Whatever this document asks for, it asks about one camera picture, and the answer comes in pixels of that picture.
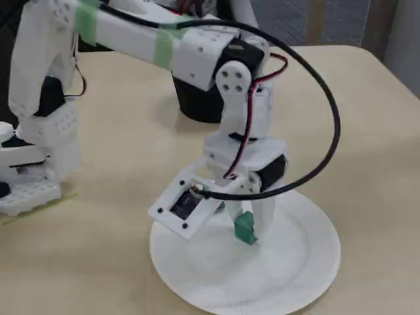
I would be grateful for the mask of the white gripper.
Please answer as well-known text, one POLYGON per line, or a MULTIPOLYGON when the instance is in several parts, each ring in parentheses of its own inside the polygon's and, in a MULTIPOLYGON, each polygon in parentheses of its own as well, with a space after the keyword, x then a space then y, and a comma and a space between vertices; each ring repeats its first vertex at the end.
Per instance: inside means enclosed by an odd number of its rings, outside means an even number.
MULTIPOLYGON (((234 170, 227 173, 235 163, 241 145, 238 134, 223 135, 216 132, 205 139, 203 153, 216 183, 219 186, 226 186, 239 177, 245 179, 243 184, 229 189, 227 194, 258 194, 267 192, 271 188, 281 187, 288 163, 286 143, 267 136, 251 140, 242 150, 234 170)), ((243 214, 241 201, 226 201, 225 207, 232 222, 243 214)), ((266 232, 274 220, 276 198, 253 200, 251 207, 255 231, 266 232)))

